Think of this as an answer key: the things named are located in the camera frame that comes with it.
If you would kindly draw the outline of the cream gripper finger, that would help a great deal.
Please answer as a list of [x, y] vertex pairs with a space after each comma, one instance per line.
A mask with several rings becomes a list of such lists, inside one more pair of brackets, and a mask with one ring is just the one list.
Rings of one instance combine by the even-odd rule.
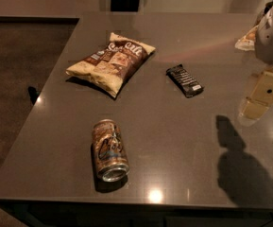
[[244, 126], [251, 126], [273, 106], [273, 65], [260, 74], [253, 75], [246, 96], [242, 99], [238, 119]]

